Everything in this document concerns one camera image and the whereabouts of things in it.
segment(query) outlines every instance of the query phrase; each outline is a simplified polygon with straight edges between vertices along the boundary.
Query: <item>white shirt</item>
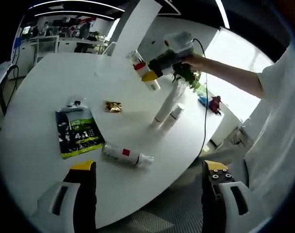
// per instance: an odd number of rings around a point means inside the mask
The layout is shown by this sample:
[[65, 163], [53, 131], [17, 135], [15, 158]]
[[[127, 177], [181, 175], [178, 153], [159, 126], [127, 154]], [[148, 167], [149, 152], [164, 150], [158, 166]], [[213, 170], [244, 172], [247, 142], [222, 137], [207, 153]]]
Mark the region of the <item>white shirt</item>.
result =
[[295, 180], [295, 51], [291, 44], [258, 74], [271, 113], [245, 156], [250, 189], [273, 214]]

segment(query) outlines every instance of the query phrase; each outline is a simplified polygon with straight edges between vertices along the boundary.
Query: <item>spray can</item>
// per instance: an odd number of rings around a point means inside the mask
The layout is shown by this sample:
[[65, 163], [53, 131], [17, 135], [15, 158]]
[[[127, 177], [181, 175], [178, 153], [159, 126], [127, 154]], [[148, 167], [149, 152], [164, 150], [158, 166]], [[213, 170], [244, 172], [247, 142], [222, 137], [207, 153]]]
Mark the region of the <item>spray can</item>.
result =
[[102, 154], [135, 167], [150, 165], [154, 161], [154, 157], [145, 156], [142, 153], [121, 148], [110, 143], [105, 143], [102, 148]]
[[183, 111], [184, 111], [184, 105], [181, 103], [178, 103], [177, 107], [169, 114], [169, 116], [163, 122], [160, 128], [161, 131], [163, 133], [168, 132], [171, 129], [171, 127], [176, 123], [176, 121], [180, 118]]
[[[127, 55], [127, 59], [132, 63], [134, 70], [138, 73], [138, 75], [143, 78], [144, 74], [150, 71], [148, 65], [143, 60], [142, 56], [139, 54], [137, 50], [130, 52]], [[160, 90], [160, 86], [156, 80], [144, 82], [147, 88], [150, 91], [158, 91]]]

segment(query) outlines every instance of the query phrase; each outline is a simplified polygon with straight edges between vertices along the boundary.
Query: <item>white cabinet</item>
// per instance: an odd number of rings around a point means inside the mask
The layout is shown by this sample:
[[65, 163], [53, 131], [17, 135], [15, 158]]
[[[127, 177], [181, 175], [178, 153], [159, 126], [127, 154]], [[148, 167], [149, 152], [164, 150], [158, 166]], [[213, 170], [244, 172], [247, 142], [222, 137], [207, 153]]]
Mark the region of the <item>white cabinet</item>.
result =
[[58, 52], [74, 52], [76, 44], [76, 41], [60, 40]]
[[[35, 49], [36, 45], [34, 44], [21, 44], [20, 46], [20, 55], [17, 50], [16, 55], [13, 59], [13, 64], [15, 65], [17, 62], [17, 66], [19, 67], [19, 77], [26, 76], [30, 70], [34, 67], [34, 58], [35, 58]], [[17, 69], [15, 71], [11, 71], [8, 78], [11, 80], [14, 78], [13, 72], [17, 74]]]

